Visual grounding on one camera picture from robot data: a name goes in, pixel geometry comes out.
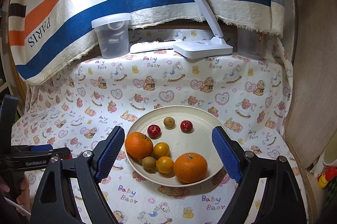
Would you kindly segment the person's left hand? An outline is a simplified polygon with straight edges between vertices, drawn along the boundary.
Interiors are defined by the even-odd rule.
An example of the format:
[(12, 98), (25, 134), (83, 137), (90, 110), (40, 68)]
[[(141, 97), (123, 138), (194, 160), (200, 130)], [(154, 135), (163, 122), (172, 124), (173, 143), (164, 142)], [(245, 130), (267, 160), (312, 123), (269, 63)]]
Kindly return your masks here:
[[(27, 179), (27, 176), (24, 175), (24, 179), (21, 180), (21, 194), (17, 198), (17, 204), (24, 210), (30, 212), (30, 189), (29, 189), (29, 181)], [(4, 180), (1, 178), (1, 190), (5, 193), (8, 193), (10, 191), (10, 187), (4, 182)]]

